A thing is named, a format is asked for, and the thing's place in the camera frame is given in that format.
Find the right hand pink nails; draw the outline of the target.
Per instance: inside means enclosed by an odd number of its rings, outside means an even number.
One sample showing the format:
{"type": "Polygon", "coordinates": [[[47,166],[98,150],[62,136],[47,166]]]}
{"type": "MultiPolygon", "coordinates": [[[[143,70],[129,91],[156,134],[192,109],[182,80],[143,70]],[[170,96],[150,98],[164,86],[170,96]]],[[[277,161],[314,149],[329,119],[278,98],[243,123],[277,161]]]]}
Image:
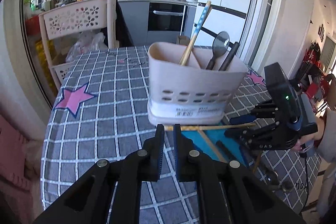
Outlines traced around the right hand pink nails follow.
{"type": "Polygon", "coordinates": [[[325,120],[322,116],[316,117],[316,124],[318,127],[317,132],[309,135],[304,135],[300,139],[298,139],[297,143],[295,144],[294,147],[291,148],[292,151],[298,152],[301,151],[302,148],[301,146],[311,140],[313,141],[318,141],[322,139],[324,130],[325,130],[325,120]]]}

